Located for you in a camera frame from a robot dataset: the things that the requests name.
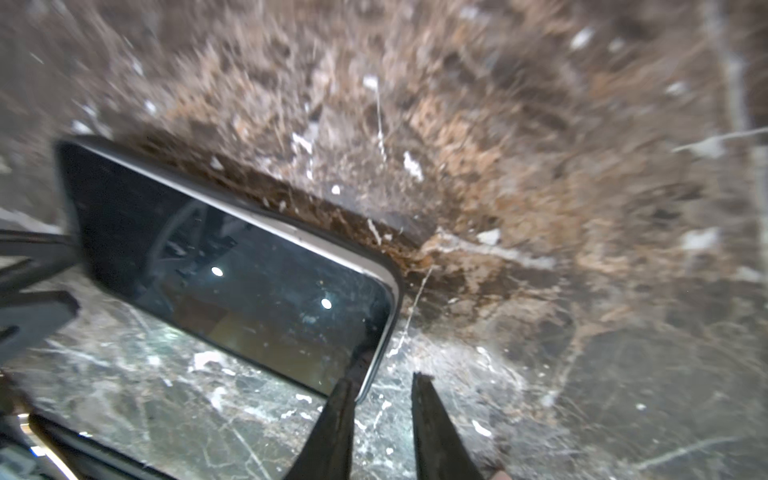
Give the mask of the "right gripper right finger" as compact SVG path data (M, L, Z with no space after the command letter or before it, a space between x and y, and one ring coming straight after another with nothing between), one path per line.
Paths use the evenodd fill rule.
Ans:
M420 372L413 375L411 400L417 478L482 479L431 376Z

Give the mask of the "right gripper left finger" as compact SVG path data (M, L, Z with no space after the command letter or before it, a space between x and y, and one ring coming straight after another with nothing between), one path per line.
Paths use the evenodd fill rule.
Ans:
M356 396L349 379L338 382L285 480L350 478Z

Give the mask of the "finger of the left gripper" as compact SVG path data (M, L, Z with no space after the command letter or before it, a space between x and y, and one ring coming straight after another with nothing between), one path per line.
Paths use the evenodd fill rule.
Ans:
M1 255L18 262L1 269L1 363L6 364L75 319L79 303L69 292L30 288L78 263L70 237L3 230Z

